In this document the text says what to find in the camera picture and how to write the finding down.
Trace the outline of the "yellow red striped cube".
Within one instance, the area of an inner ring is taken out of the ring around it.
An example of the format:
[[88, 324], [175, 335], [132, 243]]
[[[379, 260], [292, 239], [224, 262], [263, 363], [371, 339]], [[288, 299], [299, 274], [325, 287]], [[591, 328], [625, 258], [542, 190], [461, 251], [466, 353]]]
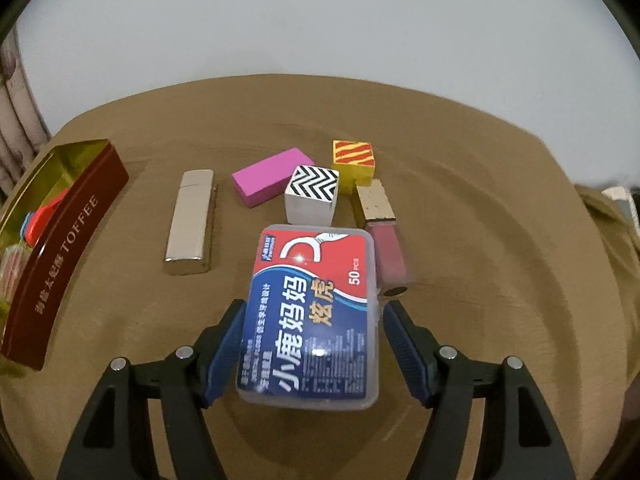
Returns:
[[357, 185], [369, 185], [376, 162], [372, 144], [361, 141], [334, 140], [331, 168], [340, 174], [338, 192], [350, 195]]

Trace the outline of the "pink rectangular block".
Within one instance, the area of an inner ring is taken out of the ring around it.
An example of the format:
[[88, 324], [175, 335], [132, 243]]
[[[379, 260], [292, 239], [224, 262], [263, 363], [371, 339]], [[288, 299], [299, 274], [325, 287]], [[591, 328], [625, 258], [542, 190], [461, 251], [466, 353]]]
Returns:
[[314, 161], [299, 148], [262, 159], [232, 174], [236, 192], [245, 206], [256, 207], [282, 194], [300, 165], [314, 166]]

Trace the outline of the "pink lip gloss gold cap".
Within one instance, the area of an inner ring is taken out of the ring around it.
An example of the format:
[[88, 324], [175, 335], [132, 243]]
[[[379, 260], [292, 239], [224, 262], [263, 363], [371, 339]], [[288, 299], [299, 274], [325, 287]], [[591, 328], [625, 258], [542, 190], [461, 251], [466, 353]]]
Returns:
[[356, 185], [354, 213], [358, 226], [370, 234], [374, 243], [378, 293], [384, 298], [401, 296], [408, 289], [410, 272], [397, 219], [380, 180]]

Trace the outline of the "gold red toffee tin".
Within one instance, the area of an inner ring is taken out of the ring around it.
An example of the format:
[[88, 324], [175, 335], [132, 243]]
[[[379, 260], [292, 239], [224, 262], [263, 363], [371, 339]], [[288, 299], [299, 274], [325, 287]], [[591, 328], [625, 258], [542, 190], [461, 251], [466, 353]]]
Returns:
[[82, 253], [129, 180], [107, 140], [51, 148], [17, 185], [1, 216], [1, 258], [25, 217], [68, 189], [28, 259], [10, 304], [1, 300], [1, 356], [41, 370], [58, 309]]

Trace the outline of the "dental floss plastic box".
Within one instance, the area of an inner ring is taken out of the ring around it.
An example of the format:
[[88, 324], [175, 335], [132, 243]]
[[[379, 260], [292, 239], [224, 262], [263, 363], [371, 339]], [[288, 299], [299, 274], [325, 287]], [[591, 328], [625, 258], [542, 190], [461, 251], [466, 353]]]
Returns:
[[378, 400], [374, 243], [360, 229], [262, 230], [236, 388], [250, 403], [362, 411]]

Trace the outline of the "clear box pink contents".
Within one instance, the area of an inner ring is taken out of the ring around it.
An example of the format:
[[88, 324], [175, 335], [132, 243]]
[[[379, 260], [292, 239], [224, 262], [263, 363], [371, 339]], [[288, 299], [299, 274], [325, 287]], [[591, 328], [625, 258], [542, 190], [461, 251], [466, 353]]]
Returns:
[[32, 254], [25, 242], [10, 245], [4, 251], [0, 266], [1, 300], [10, 304], [17, 290], [17, 285], [23, 275]]

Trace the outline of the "patterned beige curtain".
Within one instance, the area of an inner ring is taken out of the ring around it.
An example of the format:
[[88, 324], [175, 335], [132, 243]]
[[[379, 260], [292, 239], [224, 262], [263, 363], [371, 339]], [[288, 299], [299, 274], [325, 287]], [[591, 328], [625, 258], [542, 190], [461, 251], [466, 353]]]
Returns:
[[51, 139], [29, 89], [16, 27], [1, 45], [0, 130], [1, 201], [4, 202]]

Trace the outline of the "tan fabric tablecloth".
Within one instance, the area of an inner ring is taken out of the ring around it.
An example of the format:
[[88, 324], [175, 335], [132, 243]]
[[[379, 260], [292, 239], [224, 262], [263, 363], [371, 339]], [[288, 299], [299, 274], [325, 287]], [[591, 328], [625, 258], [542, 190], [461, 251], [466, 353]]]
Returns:
[[579, 478], [603, 464], [639, 371], [639, 240], [600, 188], [570, 182], [531, 134], [456, 102], [372, 82], [250, 76], [90, 110], [58, 142], [110, 140], [130, 180], [85, 253], [47, 363], [1, 385], [10, 436], [54, 477], [107, 360], [156, 358], [247, 292], [266, 226], [352, 228], [356, 202], [243, 204], [232, 180], [299, 148], [370, 143], [413, 282], [407, 310], [471, 356], [524, 359]]

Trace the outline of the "black white zigzag cube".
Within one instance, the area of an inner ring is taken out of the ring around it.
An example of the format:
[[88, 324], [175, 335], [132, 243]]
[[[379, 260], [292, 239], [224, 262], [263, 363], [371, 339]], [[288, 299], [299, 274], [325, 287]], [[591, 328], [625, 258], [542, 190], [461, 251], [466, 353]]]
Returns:
[[293, 226], [332, 226], [340, 174], [300, 165], [284, 192], [286, 221]]

